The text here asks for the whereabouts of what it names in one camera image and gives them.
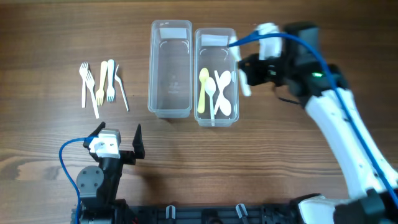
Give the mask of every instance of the white spoon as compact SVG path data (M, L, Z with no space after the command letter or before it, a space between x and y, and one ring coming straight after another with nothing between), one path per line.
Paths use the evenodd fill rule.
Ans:
M218 89L220 91L214 108L214 114L217 114L218 108L220 107L221 112L223 112L225 116L229 116L232 110L231 103L229 102L229 100L225 98L223 91L224 88L231 83L231 72L230 71L223 72L220 78L218 77L217 71L214 71L214 73Z
M210 97L210 118L211 118L211 125L214 126L214 104L213 104L213 95L216 92L216 83L214 79L209 77L206 80L205 91L207 95Z

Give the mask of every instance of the tabletop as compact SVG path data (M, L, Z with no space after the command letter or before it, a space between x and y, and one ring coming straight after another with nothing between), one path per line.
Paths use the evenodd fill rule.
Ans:
M148 111L150 25L186 19L193 30L230 27L244 37L258 24L313 21L324 57L339 65L364 123L398 166L398 16L395 1L131 1L0 5L0 223L68 223L76 193L58 160L60 146L101 121L131 150L138 124L145 160L124 166L117 198L129 205L234 205L287 202L322 193L348 198L323 134L299 106L279 101L271 84L239 96L239 120L203 128L193 117L159 119ZM243 57L258 45L241 48ZM121 66L130 106L81 108L78 69ZM279 94L291 98L286 88ZM72 178L96 165L81 144L63 153Z

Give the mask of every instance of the storage container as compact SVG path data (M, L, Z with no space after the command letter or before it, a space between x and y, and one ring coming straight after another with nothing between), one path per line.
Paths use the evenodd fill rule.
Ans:
M186 118L192 109L192 24L152 23L148 109L159 118Z
M230 28L203 28L195 32L195 119L200 126L230 126L239 119L239 90L237 79L237 63L227 47L229 38L235 36L235 31ZM215 114L215 119L210 116L210 97L205 93L205 110L198 112L198 100L202 83L199 74L202 68L207 68L209 76L215 78L215 70L221 76L223 72L231 72L231 82L223 90L224 97L231 103L231 114L224 115L220 109ZM216 91L213 95L213 106L216 105L220 91L216 82Z

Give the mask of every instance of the blue cable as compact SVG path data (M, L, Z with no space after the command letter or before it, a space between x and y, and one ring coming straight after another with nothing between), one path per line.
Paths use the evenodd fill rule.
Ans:
M73 187L74 187L75 190L76 190L76 194L77 194L77 208L76 208L75 224L79 224L80 193L79 193L79 189L77 188L75 182L74 182L73 179L70 177L70 175L69 175L69 173L68 173L68 171L67 171L67 168L65 167L65 164L63 163L62 151L63 151L63 148L64 148L65 146L69 145L70 143L78 142L78 141L91 141L91 140L93 140L93 138L97 138L97 136L90 136L90 137L88 137L88 138L76 138L76 139L69 140L69 141L63 143L63 145L62 145L61 148L60 148L60 152L59 152L59 157L60 157L60 162L61 162L62 169L63 169L63 171L65 172L65 174L67 175L69 181L72 183Z
M376 162L376 159L372 155L372 152L371 152L369 146L366 144L364 138L362 137L361 133L359 132L359 129L356 126L351 114L349 113L349 110L348 110L343 98L341 97L340 92L337 90L337 86L336 86L335 80L333 79L333 76L330 72L329 66L327 65L325 59L323 59L323 57L320 55L320 53L318 53L313 47L311 47L311 45L306 43L304 40L302 40L294 35L283 34L283 33L259 35L257 31L253 32L252 34L248 35L247 37L245 37L241 40L238 40L232 44L229 44L228 47L240 46L240 45L247 44L247 43L250 43L250 42L253 42L256 40L270 38L270 37L283 37L286 39L294 40L294 41L298 42L299 44L301 44L302 46L304 46L307 50L309 50L314 55L314 57L319 61L319 64L321 65L321 68L325 72L325 75L329 81L331 89L336 93L338 101L340 102L340 104L343 108L343 111L345 112L347 119L355 132L356 137L359 139L362 147L364 148L366 154L368 155L370 161L372 162L374 169L376 170L378 176L380 177L381 181L383 182L384 186L386 187L387 191L389 192L391 199L394 201L396 207L398 208L398 197L397 197L396 193L394 192L394 189L391 187L390 183L386 179L386 176L384 175L383 171L379 167L379 164Z

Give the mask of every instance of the black cable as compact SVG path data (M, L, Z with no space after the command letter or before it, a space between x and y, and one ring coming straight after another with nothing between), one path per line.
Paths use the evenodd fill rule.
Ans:
M292 103L292 104L295 104L295 105L299 105L299 104L300 104L300 103L297 102L297 101L289 100L289 99L282 98L282 97L278 96L278 93L276 92L276 86L275 86L275 85L272 87L272 91L274 92L276 98L278 98L279 100L282 100L283 102Z

